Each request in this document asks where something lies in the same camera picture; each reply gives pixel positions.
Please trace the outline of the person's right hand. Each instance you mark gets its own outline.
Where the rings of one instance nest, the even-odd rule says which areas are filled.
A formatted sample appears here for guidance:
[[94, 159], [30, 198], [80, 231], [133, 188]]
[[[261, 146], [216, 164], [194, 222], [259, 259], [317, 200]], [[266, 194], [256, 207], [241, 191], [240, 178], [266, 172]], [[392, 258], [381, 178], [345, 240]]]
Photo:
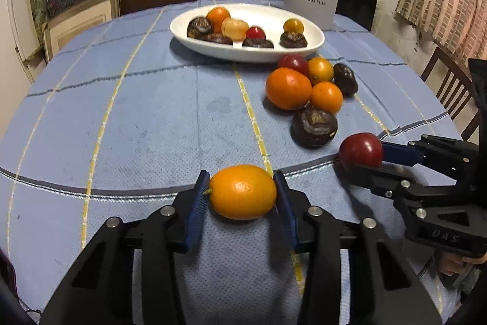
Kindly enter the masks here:
[[455, 275], [463, 273], [467, 265], [482, 265], [486, 262], [487, 254], [480, 258], [459, 256], [454, 253], [440, 252], [437, 259], [437, 270], [443, 275]]

